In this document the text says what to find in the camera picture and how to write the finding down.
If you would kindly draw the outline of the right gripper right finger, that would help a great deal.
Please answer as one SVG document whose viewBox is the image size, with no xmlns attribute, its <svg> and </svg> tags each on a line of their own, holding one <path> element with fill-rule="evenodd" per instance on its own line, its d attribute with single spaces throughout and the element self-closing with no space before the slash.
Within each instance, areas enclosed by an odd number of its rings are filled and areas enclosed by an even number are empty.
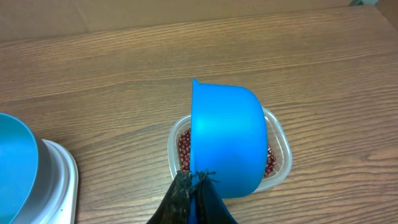
<svg viewBox="0 0 398 224">
<path fill-rule="evenodd" d="M 218 195 L 210 175 L 215 172 L 197 172 L 196 216 L 199 224 L 237 224 Z"/>
</svg>

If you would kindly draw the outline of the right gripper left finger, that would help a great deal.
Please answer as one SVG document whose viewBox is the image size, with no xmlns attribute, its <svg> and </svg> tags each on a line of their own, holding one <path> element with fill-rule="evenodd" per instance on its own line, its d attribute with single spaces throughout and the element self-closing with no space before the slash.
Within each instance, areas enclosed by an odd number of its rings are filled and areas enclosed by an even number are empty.
<svg viewBox="0 0 398 224">
<path fill-rule="evenodd" d="M 193 196 L 191 172 L 178 171 L 147 224 L 187 224 Z"/>
</svg>

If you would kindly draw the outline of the blue plastic measuring scoop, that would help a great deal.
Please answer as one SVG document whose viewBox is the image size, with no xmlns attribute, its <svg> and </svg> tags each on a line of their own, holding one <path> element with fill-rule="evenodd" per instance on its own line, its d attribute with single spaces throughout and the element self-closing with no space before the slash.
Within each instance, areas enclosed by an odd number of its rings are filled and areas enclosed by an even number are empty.
<svg viewBox="0 0 398 224">
<path fill-rule="evenodd" d="M 190 170 L 210 172 L 218 201 L 245 197 L 266 170 L 267 129 L 257 97 L 241 86 L 192 81 Z"/>
</svg>

